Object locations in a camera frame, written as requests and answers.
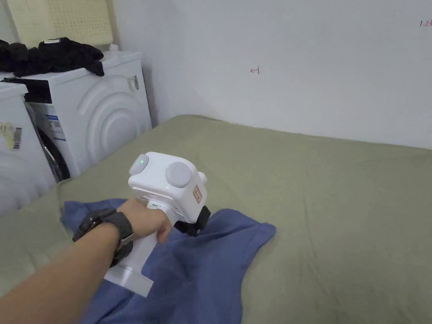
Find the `hand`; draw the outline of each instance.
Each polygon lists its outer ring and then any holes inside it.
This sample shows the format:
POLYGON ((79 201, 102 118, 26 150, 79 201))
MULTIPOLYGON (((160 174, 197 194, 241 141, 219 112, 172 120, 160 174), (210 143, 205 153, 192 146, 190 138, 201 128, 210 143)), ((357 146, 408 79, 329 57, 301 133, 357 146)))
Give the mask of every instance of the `hand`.
POLYGON ((117 211, 125 214, 137 238, 158 232, 158 241, 164 243, 171 231, 172 225, 165 213, 160 209, 148 209, 141 199, 129 199, 117 211))

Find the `blue cloth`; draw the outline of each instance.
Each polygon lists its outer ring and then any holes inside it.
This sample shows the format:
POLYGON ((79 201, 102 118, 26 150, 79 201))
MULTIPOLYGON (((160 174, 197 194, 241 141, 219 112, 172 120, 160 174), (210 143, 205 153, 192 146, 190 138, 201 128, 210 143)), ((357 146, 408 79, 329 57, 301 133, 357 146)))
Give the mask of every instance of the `blue cloth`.
MULTIPOLYGON (((124 200, 65 203, 63 224, 76 230, 89 210, 124 200)), ((157 244, 142 274, 154 281, 147 298, 103 281, 82 323, 240 323, 241 282, 258 249, 276 228, 235 210, 220 210, 198 237, 173 229, 157 244)))

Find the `forearm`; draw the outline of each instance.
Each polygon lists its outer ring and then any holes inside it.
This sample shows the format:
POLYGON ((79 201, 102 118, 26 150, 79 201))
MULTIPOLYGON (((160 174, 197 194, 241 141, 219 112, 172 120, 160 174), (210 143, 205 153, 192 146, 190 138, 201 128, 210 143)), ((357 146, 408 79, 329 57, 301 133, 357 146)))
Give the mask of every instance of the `forearm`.
POLYGON ((119 234, 101 224, 0 299, 3 323, 77 323, 107 272, 119 234))

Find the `sticker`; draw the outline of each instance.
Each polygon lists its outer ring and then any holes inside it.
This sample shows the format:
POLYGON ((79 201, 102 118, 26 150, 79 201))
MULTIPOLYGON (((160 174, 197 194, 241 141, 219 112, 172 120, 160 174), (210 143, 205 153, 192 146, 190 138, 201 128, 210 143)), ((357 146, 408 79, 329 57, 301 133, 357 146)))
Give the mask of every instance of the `sticker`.
POLYGON ((64 133, 63 133, 63 128, 61 127, 58 117, 56 115, 45 115, 45 116, 48 119, 48 122, 50 124, 50 130, 53 139, 66 142, 66 138, 64 137, 64 133))
POLYGON ((130 78, 127 79, 127 84, 129 86, 130 92, 134 92, 136 90, 138 90, 140 88, 140 85, 138 83, 138 78, 137 76, 131 76, 130 78))
POLYGON ((47 39, 46 41, 44 41, 45 44, 56 44, 56 43, 60 43, 60 39, 47 39))
POLYGON ((194 189, 194 196, 195 196, 195 199, 197 200, 197 203, 200 203, 201 202, 201 198, 203 196, 201 195, 201 191, 198 188, 198 186, 196 186, 195 189, 194 189))
POLYGON ((5 139, 8 149, 19 149, 21 147, 21 127, 15 127, 12 123, 0 123, 0 134, 5 139))

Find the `bed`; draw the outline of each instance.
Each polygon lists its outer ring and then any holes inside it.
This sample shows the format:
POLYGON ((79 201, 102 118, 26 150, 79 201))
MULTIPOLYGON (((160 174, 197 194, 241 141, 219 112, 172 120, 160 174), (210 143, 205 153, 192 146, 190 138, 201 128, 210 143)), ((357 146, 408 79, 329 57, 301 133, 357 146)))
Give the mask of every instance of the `bed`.
POLYGON ((243 323, 432 319, 432 152, 179 116, 0 219, 0 293, 70 244, 66 200, 132 197, 140 153, 184 157, 208 207, 277 227, 242 284, 243 323))

